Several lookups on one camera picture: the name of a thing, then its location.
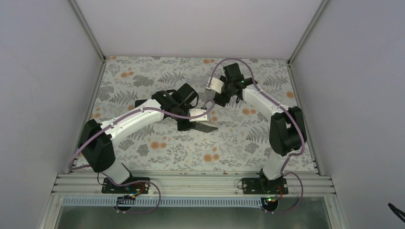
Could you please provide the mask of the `aluminium front rail frame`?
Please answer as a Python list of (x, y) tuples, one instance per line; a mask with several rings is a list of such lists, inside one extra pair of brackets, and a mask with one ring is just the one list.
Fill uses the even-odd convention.
[[(255, 177), (253, 173), (241, 174), (180, 174), (180, 173), (135, 173), (140, 177), (149, 177), (157, 188), (151, 187), (149, 196), (157, 196), (160, 191), (164, 197), (242, 197), (240, 179)], [(298, 173), (287, 175), (289, 193), (284, 197), (334, 197), (335, 187), (331, 177), (316, 173)], [(51, 193), (53, 195), (102, 195), (102, 187), (96, 180), (96, 174), (72, 173), (58, 175)]]

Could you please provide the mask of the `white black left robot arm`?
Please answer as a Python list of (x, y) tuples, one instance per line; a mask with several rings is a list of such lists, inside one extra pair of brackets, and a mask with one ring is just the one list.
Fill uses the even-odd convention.
[(120, 193), (127, 193), (133, 187), (131, 173), (115, 155), (114, 146), (124, 138), (154, 122), (172, 118), (178, 124), (178, 130), (192, 129), (190, 121), (193, 100), (198, 93), (187, 83), (177, 90), (158, 91), (150, 99), (136, 100), (135, 107), (110, 120), (87, 121), (82, 130), (77, 153), (81, 153), (96, 173), (110, 178)]

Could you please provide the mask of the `black object at corner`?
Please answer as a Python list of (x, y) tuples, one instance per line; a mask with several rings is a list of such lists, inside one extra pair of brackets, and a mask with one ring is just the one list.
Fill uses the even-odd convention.
[(392, 203), (387, 204), (389, 209), (402, 221), (405, 222), (405, 212), (397, 208)]

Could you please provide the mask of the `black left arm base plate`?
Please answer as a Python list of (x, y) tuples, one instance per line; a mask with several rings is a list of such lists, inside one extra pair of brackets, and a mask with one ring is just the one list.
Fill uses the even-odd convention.
[(116, 186), (108, 178), (104, 178), (101, 192), (104, 194), (148, 194), (150, 184), (138, 182), (126, 186)]

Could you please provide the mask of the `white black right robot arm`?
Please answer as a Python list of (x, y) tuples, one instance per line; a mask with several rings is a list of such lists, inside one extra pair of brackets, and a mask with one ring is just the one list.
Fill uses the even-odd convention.
[(206, 86), (215, 91), (215, 103), (225, 106), (235, 96), (270, 121), (269, 143), (274, 152), (259, 172), (258, 186), (262, 193), (271, 194), (280, 184), (290, 158), (305, 151), (307, 137), (303, 112), (297, 106), (285, 108), (263, 90), (253, 76), (245, 78), (238, 63), (223, 67), (223, 72), (220, 78), (210, 76)]

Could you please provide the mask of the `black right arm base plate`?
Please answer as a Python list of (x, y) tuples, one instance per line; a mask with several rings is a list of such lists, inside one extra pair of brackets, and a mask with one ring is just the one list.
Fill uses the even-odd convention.
[(245, 195), (278, 195), (288, 194), (287, 180), (279, 177), (274, 180), (266, 178), (242, 178), (242, 190)]

